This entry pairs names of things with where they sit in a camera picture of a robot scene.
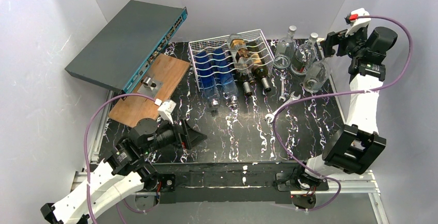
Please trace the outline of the clear bottle blue label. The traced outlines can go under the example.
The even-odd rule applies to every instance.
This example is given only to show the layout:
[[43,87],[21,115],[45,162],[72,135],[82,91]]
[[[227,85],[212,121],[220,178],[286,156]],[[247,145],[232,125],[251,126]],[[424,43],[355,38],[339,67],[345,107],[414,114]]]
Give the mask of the clear bottle blue label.
[[310,93],[318,92],[328,80],[330,73],[331,68],[326,60],[314,62],[304,78],[304,90]]

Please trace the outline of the clear bottle green label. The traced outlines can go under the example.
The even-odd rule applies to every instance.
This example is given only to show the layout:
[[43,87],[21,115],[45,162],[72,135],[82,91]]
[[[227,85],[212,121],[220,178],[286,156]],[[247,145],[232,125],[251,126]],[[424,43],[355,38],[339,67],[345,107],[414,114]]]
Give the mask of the clear bottle green label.
[[295,25],[289,26],[285,37],[279,39],[273,60],[275,68],[286,69],[291,65],[292,57],[296,50],[296,43],[294,42],[296,30],[297,27]]

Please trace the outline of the amber labelled bottle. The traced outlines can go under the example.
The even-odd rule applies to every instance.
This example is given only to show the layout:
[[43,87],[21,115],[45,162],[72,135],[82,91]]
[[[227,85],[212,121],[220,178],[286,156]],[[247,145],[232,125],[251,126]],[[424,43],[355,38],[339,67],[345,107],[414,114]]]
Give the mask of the amber labelled bottle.
[[251,83],[251,85],[254,85],[256,83],[256,80],[251,72],[253,60],[243,37],[239,34],[231,34],[228,37],[227,43],[233,56],[236,75],[238,71],[248,71],[250,73],[250,76],[253,78],[253,82]]

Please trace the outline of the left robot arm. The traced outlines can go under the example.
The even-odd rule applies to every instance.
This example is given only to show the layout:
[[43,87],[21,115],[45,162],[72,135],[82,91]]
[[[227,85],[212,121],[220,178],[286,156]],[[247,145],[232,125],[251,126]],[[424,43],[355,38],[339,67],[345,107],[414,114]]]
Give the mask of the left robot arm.
[[140,190],[174,191],[176,176],[159,173],[147,157],[168,146],[192,149],[207,136],[189,126],[186,120],[161,124],[141,119],[121,137],[93,172],[70,194],[40,209],[49,223],[93,223],[93,219]]

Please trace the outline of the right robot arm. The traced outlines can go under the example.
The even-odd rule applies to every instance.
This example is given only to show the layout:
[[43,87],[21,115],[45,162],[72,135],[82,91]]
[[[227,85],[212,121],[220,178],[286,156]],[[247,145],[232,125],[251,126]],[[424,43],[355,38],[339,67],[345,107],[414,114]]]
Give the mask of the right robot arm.
[[274,185],[279,191],[294,188],[315,190],[331,174],[363,174],[383,152],[386,139],[378,134],[377,105],[386,75],[382,61],[398,35],[378,26],[370,35],[367,28],[330,32],[322,41],[324,57],[351,58],[349,86],[354,93],[345,124],[335,132],[321,155],[308,159],[290,175],[278,173]]

